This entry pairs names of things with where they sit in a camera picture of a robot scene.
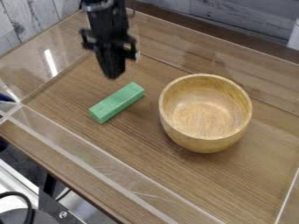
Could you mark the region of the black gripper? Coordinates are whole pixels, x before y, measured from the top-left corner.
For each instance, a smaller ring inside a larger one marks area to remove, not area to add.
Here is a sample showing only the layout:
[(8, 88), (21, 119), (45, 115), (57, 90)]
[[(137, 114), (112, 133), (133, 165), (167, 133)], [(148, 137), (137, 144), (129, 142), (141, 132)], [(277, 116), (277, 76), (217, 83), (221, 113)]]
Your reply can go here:
[(88, 50), (107, 50), (115, 47), (123, 54), (112, 58), (96, 52), (97, 62), (104, 75), (116, 79), (125, 71), (125, 58), (137, 59), (136, 39), (128, 35), (127, 9), (124, 6), (84, 6), (88, 16), (88, 29), (80, 29), (81, 45)]

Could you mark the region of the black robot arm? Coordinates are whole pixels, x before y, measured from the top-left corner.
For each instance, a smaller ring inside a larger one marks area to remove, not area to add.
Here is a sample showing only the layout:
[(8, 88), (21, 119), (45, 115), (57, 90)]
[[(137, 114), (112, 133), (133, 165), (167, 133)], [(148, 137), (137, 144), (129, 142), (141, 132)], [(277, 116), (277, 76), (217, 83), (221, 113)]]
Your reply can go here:
[(104, 75), (113, 80), (127, 70), (125, 61), (137, 59), (125, 0), (81, 0), (80, 6), (88, 18), (88, 29), (78, 30), (81, 46), (95, 53)]

